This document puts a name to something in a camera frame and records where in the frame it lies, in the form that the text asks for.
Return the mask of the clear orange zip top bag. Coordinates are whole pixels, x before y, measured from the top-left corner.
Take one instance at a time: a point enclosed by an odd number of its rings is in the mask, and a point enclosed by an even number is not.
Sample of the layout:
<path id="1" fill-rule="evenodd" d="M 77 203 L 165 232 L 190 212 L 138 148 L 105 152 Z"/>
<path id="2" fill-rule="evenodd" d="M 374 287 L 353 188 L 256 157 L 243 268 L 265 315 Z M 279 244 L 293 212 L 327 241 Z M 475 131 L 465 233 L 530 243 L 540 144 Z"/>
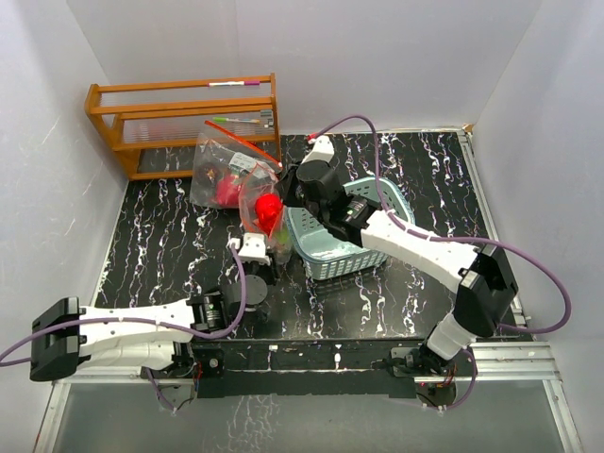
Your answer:
<path id="1" fill-rule="evenodd" d="M 197 139 L 193 157 L 193 172 L 204 161 L 219 165 L 224 174 L 247 176 L 254 166 L 264 162 L 276 175 L 282 163 L 253 143 L 227 131 L 216 123 L 206 120 Z M 192 177 L 190 200 L 196 206 L 220 209 L 215 202 L 215 187 L 202 187 Z"/>

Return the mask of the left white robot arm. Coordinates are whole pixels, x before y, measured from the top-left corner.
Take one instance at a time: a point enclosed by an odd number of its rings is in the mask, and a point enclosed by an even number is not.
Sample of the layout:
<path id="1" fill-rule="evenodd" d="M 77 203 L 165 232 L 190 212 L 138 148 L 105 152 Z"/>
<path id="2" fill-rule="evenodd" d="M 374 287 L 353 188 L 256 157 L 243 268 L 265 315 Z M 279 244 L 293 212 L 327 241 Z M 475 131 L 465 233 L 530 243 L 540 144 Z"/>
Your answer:
<path id="1" fill-rule="evenodd" d="M 195 354 L 185 344 L 230 335 L 263 302 L 277 277 L 273 253 L 242 249 L 239 258 L 243 282 L 169 304 L 98 309 L 81 306 L 76 297 L 62 298 L 32 323 L 30 379 L 55 381 L 83 368 L 121 366 L 186 376 Z"/>

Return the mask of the dark purple mangosteen toy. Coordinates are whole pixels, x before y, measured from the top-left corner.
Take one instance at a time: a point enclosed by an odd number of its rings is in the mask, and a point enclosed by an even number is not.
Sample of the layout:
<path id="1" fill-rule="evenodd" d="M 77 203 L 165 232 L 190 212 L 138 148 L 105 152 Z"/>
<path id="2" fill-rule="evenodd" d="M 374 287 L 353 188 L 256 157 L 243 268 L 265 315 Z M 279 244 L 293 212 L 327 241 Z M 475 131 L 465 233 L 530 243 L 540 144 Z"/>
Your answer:
<path id="1" fill-rule="evenodd" d="M 193 172 L 194 180 L 202 187 L 215 187 L 223 177 L 219 165 L 211 161 L 202 162 Z"/>

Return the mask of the green lime toy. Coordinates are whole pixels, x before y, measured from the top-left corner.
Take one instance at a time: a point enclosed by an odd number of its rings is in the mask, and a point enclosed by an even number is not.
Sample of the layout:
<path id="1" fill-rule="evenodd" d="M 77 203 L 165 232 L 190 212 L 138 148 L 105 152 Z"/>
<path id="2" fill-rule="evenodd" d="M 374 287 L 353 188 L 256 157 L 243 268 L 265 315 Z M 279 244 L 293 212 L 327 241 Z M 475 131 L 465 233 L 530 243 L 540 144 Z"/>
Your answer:
<path id="1" fill-rule="evenodd" d="M 284 227 L 275 233 L 275 239 L 280 246 L 290 247 L 292 245 L 292 239 L 289 233 L 289 229 Z"/>

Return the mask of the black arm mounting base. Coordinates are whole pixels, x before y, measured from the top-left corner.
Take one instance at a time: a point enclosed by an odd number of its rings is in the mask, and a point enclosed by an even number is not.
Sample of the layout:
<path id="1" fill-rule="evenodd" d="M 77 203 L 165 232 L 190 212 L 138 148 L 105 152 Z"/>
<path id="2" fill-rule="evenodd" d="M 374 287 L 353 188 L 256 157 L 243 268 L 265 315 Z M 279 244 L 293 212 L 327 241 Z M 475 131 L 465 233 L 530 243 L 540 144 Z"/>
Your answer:
<path id="1" fill-rule="evenodd" d="M 419 347 L 392 339 L 195 342 L 194 390 L 199 398 L 385 395 L 431 407 L 453 403 L 458 365 L 420 365 Z"/>

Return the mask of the orange wooden shelf rack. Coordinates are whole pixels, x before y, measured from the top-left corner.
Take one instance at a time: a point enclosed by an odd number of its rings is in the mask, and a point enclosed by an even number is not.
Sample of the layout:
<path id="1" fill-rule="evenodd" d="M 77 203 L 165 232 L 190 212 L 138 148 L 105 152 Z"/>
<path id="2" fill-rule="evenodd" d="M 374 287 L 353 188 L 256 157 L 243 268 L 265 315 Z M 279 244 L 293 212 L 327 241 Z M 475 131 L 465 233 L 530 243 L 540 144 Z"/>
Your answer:
<path id="1" fill-rule="evenodd" d="M 259 86 L 209 88 L 209 82 L 259 80 Z M 261 124 L 216 123 L 250 143 L 271 143 L 271 155 L 282 159 L 277 110 L 277 77 L 269 75 L 133 83 L 92 84 L 84 110 L 93 127 L 131 181 L 181 178 L 189 169 L 144 171 L 148 151 L 183 151 L 196 145 L 206 120 L 213 117 L 259 119 L 262 109 L 274 113 L 273 128 Z"/>

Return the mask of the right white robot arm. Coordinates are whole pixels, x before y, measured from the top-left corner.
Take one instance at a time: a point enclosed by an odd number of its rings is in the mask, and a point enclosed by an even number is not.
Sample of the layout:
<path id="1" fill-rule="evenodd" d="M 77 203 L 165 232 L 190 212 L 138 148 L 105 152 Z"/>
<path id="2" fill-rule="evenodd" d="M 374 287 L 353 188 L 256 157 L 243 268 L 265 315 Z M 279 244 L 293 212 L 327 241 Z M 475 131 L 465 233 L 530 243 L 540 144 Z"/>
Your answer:
<path id="1" fill-rule="evenodd" d="M 305 209 L 334 238 L 403 261 L 454 294 L 453 309 L 421 345 L 402 357 L 391 356 L 384 366 L 440 375 L 468 345 L 498 331 L 518 292 L 502 247 L 477 248 L 415 230 L 377 201 L 348 193 L 334 169 L 320 160 L 291 167 L 280 177 L 277 193 L 286 207 Z"/>

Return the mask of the light blue plastic basket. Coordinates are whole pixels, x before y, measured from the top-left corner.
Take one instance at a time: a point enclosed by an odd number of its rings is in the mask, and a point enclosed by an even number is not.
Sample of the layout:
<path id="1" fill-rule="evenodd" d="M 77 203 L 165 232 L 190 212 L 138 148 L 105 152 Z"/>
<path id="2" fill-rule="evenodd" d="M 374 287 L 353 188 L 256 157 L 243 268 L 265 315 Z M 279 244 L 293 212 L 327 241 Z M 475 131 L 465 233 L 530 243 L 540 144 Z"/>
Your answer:
<path id="1" fill-rule="evenodd" d="M 373 177 L 347 182 L 344 189 L 348 194 L 361 195 L 380 203 Z M 382 176 L 380 189 L 389 209 L 394 210 L 400 219 L 415 225 L 411 206 L 400 189 Z M 337 240 L 305 209 L 287 208 L 285 214 L 294 250 L 303 261 L 307 277 L 314 280 L 341 277 L 378 266 L 387 259 L 383 252 Z"/>

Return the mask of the white pink marker pen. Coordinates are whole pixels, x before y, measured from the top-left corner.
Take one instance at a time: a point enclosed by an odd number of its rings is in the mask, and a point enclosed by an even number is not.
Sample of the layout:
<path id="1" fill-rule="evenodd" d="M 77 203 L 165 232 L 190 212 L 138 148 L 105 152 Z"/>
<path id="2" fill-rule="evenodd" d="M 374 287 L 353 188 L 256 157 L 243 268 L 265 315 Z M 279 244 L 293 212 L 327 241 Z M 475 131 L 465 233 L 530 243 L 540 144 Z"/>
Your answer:
<path id="1" fill-rule="evenodd" d="M 219 87 L 247 87 L 247 86 L 259 86 L 261 82 L 259 80 L 228 80 L 220 82 L 209 82 L 209 88 Z"/>

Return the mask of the red green dragon fruit toy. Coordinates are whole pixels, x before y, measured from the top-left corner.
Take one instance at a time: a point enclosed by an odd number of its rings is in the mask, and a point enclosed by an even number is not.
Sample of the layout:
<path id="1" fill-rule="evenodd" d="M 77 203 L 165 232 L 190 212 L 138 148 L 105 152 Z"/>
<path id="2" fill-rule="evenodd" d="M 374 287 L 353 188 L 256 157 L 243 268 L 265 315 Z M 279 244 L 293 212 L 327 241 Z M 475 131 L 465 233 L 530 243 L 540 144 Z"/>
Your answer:
<path id="1" fill-rule="evenodd" d="M 243 176 L 224 174 L 216 183 L 215 202 L 220 209 L 237 209 Z"/>

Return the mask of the green yellow marker pen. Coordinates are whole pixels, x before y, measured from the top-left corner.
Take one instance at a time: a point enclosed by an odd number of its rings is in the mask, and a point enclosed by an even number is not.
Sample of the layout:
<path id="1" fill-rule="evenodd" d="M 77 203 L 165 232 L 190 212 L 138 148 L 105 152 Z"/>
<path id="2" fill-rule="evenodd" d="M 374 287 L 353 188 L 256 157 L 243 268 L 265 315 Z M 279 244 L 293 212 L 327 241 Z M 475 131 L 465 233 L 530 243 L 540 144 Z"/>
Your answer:
<path id="1" fill-rule="evenodd" d="M 229 117 L 213 117 L 212 121 L 215 123 L 237 123 L 237 124 L 261 124 L 260 119 L 248 119 L 248 118 L 229 118 Z"/>

